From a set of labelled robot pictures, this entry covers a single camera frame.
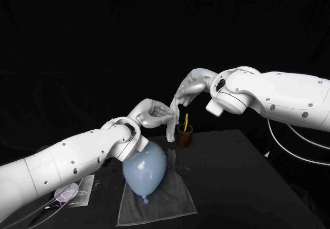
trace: paper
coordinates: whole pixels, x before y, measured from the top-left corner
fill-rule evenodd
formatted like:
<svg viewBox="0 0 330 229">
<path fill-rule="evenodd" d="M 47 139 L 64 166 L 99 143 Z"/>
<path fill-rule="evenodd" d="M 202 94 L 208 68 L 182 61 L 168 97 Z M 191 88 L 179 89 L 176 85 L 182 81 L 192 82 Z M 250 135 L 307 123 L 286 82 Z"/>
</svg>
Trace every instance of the paper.
<svg viewBox="0 0 330 229">
<path fill-rule="evenodd" d="M 171 109 L 175 111 L 175 118 L 168 122 L 166 137 L 168 137 L 168 142 L 175 142 L 175 131 L 176 131 L 176 125 L 179 124 L 179 117 L 181 117 L 179 99 L 176 98 L 173 98 L 172 100 Z"/>
</svg>

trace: white cable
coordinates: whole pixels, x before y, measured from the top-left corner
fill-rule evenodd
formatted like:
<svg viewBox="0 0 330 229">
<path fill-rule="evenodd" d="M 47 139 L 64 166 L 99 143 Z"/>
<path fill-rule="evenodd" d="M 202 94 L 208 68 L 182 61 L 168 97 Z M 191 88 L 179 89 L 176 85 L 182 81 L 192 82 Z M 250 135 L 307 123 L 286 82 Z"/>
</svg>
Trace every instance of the white cable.
<svg viewBox="0 0 330 229">
<path fill-rule="evenodd" d="M 8 229 L 9 227 L 12 227 L 15 224 L 18 224 L 21 221 L 24 221 L 26 218 L 29 218 L 41 209 L 45 208 L 47 205 L 50 205 L 51 203 L 54 203 L 57 201 L 57 198 L 61 196 L 61 193 L 57 197 L 54 197 L 29 215 L 26 215 L 21 220 L 18 220 L 15 223 L 12 223 L 9 226 L 6 226 L 2 229 Z"/>
<path fill-rule="evenodd" d="M 75 194 L 78 193 L 78 190 L 80 190 L 80 186 L 81 186 L 81 183 L 80 183 L 80 185 L 78 185 L 78 188 L 77 188 L 77 190 L 75 190 Z M 38 225 L 41 225 L 57 213 L 58 213 L 58 211 L 62 209 L 62 207 L 57 210 L 57 212 L 41 222 L 41 223 L 38 223 L 37 225 L 34 225 L 32 227 L 29 227 L 28 229 L 32 229 L 34 227 L 37 227 Z"/>
<path fill-rule="evenodd" d="M 273 138 L 274 138 L 274 140 L 276 140 L 279 146 L 280 146 L 280 147 L 282 147 L 295 157 L 297 157 L 300 160 L 309 161 L 309 162 L 312 162 L 312 163 L 315 163 L 315 164 L 320 164 L 320 165 L 325 165 L 325 166 L 330 166 L 330 164 L 328 164 L 328 163 L 322 163 L 322 162 L 318 162 L 318 161 L 307 160 L 307 159 L 305 159 L 303 157 L 295 155 L 295 154 L 283 147 L 283 145 L 282 145 L 280 142 L 277 141 L 277 138 L 276 138 L 276 136 L 274 136 L 274 133 L 273 133 L 273 130 L 271 130 L 271 126 L 270 126 L 270 119 L 267 119 L 267 122 L 269 122 L 269 127 L 270 127 L 270 133 L 271 133 L 271 136 L 273 136 Z"/>
<path fill-rule="evenodd" d="M 322 147 L 322 148 L 330 150 L 330 147 L 326 147 L 326 146 L 318 144 L 316 142 L 310 141 L 307 138 L 305 138 L 305 137 L 299 134 L 299 132 L 296 131 L 296 129 L 293 128 L 293 126 L 292 126 L 290 124 L 287 124 L 287 125 L 289 125 L 290 129 L 293 130 L 293 132 L 295 132 L 295 133 L 296 133 L 309 143 L 312 143 L 313 145 L 316 145 L 316 146 L 319 146 L 319 147 Z"/>
</svg>

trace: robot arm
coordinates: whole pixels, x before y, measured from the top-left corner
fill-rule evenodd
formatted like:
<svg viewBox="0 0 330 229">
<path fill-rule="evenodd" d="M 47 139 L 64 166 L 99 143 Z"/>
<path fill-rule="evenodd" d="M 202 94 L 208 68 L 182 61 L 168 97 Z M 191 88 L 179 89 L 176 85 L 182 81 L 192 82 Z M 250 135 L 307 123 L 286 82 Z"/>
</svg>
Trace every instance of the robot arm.
<svg viewBox="0 0 330 229">
<path fill-rule="evenodd" d="M 0 222 L 45 194 L 94 173 L 106 159 L 120 161 L 142 151 L 149 140 L 142 125 L 155 128 L 173 119 L 159 101 L 143 100 L 129 117 L 111 119 L 101 129 L 78 134 L 35 155 L 0 167 Z"/>
<path fill-rule="evenodd" d="M 208 87 L 212 100 L 207 110 L 218 117 L 225 110 L 243 114 L 250 107 L 271 120 L 330 131 L 328 79 L 296 73 L 261 73 L 251 67 L 230 69 L 217 76 L 211 73 L 201 76 L 201 72 L 201 69 L 192 70 L 189 74 L 194 74 L 191 79 L 195 80 L 182 82 L 184 89 L 176 94 L 185 106 L 192 102 L 185 96 L 202 92 L 201 88 Z"/>
</svg>

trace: towel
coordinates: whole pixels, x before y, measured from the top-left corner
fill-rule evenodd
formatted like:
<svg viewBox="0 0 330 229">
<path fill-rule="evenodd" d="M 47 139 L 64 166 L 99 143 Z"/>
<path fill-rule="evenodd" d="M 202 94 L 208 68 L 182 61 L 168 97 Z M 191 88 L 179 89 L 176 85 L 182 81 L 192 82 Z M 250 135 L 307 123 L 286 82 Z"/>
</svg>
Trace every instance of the towel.
<svg viewBox="0 0 330 229">
<path fill-rule="evenodd" d="M 175 130 L 176 130 L 176 125 L 179 124 L 179 117 L 181 117 L 179 99 L 176 98 L 173 98 L 172 100 L 171 109 L 176 112 L 176 114 L 175 114 L 175 118 L 168 122 L 166 137 L 168 137 L 168 142 L 175 142 Z"/>
<path fill-rule="evenodd" d="M 126 183 L 122 197 L 117 226 L 133 226 L 198 214 L 185 182 L 176 172 L 176 151 L 166 153 L 166 172 L 156 191 L 149 195 L 149 204 Z"/>
</svg>

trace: gray cloth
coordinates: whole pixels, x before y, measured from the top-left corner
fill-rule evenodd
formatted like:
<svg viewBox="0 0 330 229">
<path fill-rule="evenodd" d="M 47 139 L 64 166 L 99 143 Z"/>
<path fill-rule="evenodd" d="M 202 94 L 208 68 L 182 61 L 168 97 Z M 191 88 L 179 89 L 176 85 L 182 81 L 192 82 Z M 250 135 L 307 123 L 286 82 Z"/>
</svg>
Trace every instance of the gray cloth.
<svg viewBox="0 0 330 229">
<path fill-rule="evenodd" d="M 198 214 L 192 196 L 185 182 L 176 172 L 176 151 L 166 153 L 168 167 L 165 178 L 156 191 L 148 196 L 143 204 L 139 196 L 126 183 L 117 226 L 132 226 Z"/>
</svg>

